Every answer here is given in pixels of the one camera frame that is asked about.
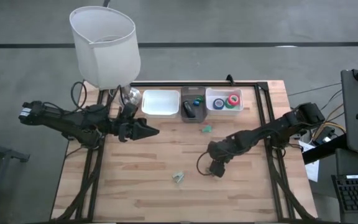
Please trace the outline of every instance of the white lampshade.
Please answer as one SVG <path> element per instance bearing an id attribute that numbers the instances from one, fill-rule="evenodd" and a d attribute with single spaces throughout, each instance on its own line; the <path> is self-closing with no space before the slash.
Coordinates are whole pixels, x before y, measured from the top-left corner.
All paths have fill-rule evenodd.
<path id="1" fill-rule="evenodd" d="M 106 90 L 135 80 L 140 56 L 132 19 L 110 8 L 86 6 L 70 14 L 70 24 L 86 81 Z"/>

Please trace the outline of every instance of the green object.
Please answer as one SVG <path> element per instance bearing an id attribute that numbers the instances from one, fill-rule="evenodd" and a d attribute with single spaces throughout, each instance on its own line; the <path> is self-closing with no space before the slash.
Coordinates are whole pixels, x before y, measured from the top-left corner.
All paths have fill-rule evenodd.
<path id="1" fill-rule="evenodd" d="M 202 132 L 203 132 L 203 133 L 210 133 L 210 132 L 212 132 L 212 127 L 211 127 L 211 125 L 205 126 L 205 128 L 203 128 Z"/>
<path id="2" fill-rule="evenodd" d="M 202 96 L 197 96 L 196 101 L 199 101 L 200 103 L 204 102 L 204 98 Z"/>
<path id="3" fill-rule="evenodd" d="M 224 102 L 224 105 L 225 107 L 227 107 L 228 109 L 233 109 L 235 106 L 231 105 L 229 102 L 228 102 L 228 98 L 226 99 L 226 101 Z"/>

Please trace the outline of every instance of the tape roll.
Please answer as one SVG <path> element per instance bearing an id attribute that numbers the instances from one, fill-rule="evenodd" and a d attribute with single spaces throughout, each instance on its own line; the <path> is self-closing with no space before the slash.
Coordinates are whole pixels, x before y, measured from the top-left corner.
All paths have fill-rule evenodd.
<path id="1" fill-rule="evenodd" d="M 230 105 L 237 106 L 240 103 L 240 96 L 237 94 L 231 94 L 227 98 L 227 102 L 229 102 Z"/>
<path id="2" fill-rule="evenodd" d="M 221 110 L 221 109 L 223 109 L 223 108 L 224 108 L 224 101 L 223 101 L 222 99 L 220 99 L 220 98 L 215 99 L 215 100 L 214 100 L 214 103 L 213 103 L 213 107 L 214 107 L 214 109 L 216 109 L 216 110 Z"/>
<path id="3" fill-rule="evenodd" d="M 224 102 L 224 105 L 228 108 L 228 109 L 233 109 L 235 106 L 231 105 L 229 103 L 229 98 L 226 99 L 226 102 Z"/>

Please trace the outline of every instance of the red tape roll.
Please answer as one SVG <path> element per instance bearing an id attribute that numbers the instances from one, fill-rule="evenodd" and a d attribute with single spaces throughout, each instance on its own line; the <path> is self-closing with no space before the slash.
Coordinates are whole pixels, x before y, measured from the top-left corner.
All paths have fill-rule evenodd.
<path id="1" fill-rule="evenodd" d="M 227 102 L 230 103 L 230 105 L 232 106 L 237 106 L 238 104 L 240 104 L 240 96 L 237 94 L 231 94 L 227 98 Z"/>

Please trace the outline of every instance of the lamp stand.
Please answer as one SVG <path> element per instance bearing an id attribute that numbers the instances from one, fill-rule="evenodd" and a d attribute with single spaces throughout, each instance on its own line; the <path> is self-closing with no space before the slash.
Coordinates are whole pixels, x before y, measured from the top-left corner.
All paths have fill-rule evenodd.
<path id="1" fill-rule="evenodd" d="M 142 94 L 140 94 L 140 91 L 136 88 L 131 87 L 130 85 L 121 87 L 121 91 L 122 99 L 124 100 L 124 102 L 122 102 L 121 97 L 119 98 L 121 105 L 124 105 L 126 103 L 132 103 L 133 105 L 137 106 L 142 100 Z"/>

